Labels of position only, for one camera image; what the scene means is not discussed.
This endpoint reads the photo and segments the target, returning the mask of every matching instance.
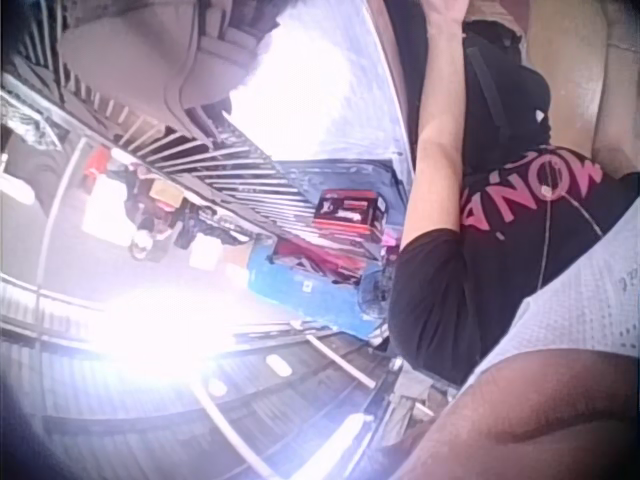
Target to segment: hand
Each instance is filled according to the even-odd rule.
[[[420,0],[430,24],[462,25],[469,9],[469,0]]]

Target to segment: white fabric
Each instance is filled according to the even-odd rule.
[[[509,332],[463,390],[525,352],[580,349],[638,357],[639,318],[640,200],[589,252],[522,303]]]

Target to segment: black t-shirt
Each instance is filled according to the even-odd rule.
[[[545,147],[465,179],[460,233],[425,233],[401,252],[391,341],[415,368],[461,385],[526,297],[591,248],[637,197],[584,156]]]

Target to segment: red box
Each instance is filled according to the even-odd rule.
[[[313,225],[346,238],[380,243],[387,220],[387,202],[372,190],[325,190]]]

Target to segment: package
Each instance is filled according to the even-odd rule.
[[[337,236],[379,244],[384,235],[387,202],[372,190],[325,190],[313,225]]]

